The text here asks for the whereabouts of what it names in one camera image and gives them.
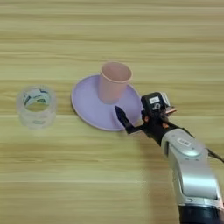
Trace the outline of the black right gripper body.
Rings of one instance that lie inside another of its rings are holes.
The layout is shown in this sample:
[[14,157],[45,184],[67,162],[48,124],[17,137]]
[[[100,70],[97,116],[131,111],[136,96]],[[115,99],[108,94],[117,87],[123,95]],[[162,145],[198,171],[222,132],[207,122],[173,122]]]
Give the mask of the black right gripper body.
[[171,123],[166,114],[157,114],[152,117],[145,110],[142,111],[143,132],[147,137],[153,138],[158,145],[161,145],[163,136],[171,131],[178,129],[179,126]]

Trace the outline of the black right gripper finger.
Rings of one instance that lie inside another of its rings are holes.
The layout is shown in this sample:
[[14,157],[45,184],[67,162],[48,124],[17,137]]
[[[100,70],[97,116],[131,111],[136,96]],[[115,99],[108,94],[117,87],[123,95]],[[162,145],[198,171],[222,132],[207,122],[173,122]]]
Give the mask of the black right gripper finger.
[[136,133],[143,130],[143,125],[134,126],[127,118],[125,112],[118,106],[115,106],[116,116],[128,134]]

